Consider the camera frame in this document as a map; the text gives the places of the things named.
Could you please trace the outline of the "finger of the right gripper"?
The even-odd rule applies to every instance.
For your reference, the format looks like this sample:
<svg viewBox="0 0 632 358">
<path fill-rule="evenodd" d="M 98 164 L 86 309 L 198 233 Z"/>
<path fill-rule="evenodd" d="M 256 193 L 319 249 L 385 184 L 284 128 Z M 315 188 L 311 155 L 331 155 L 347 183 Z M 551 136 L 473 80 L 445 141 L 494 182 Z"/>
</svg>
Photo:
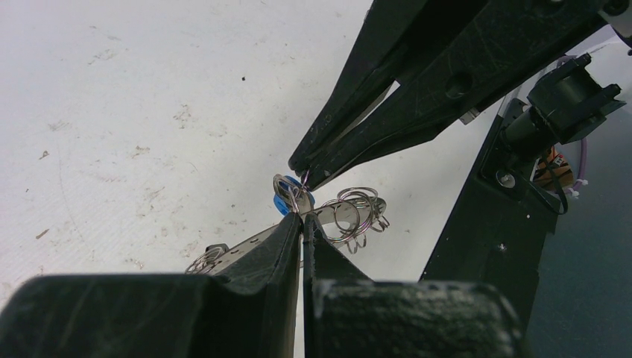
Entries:
<svg viewBox="0 0 632 358">
<path fill-rule="evenodd" d="M 332 144 L 394 79 L 406 50 L 400 45 L 426 1 L 374 1 L 328 101 L 301 139 L 288 166 L 297 173 L 315 165 Z"/>
<path fill-rule="evenodd" d="M 434 139 L 604 26 L 602 1 L 426 1 L 385 91 L 304 171 L 316 190 L 354 166 Z"/>
</svg>

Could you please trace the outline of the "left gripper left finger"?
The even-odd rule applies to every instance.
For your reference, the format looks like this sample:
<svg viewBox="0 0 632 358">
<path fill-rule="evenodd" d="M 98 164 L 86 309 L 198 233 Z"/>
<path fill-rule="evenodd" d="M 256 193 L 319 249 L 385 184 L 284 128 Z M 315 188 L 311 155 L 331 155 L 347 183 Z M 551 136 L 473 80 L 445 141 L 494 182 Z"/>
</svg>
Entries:
<svg viewBox="0 0 632 358">
<path fill-rule="evenodd" d="M 217 275 L 29 280 L 1 312 L 3 357 L 291 357 L 302 219 Z"/>
</svg>

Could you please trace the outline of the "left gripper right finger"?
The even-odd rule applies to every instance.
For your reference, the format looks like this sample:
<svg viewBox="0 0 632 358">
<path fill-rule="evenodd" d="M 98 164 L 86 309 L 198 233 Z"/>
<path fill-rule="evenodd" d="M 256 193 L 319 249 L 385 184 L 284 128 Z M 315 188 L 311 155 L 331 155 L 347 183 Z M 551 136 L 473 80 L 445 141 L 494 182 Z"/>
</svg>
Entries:
<svg viewBox="0 0 632 358">
<path fill-rule="evenodd" d="M 368 279 L 303 220 L 303 314 L 307 357 L 526 357 L 508 300 L 492 286 Z"/>
</svg>

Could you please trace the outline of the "key with blue tag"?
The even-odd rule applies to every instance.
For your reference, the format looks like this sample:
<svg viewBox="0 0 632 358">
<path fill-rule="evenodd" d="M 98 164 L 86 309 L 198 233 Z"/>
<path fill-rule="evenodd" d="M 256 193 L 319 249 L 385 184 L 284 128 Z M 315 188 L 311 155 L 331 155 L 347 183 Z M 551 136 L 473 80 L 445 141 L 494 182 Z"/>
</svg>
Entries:
<svg viewBox="0 0 632 358">
<path fill-rule="evenodd" d="M 304 214 L 315 208 L 313 195 L 297 179 L 289 175 L 274 175 L 274 206 L 282 216 Z"/>
</svg>

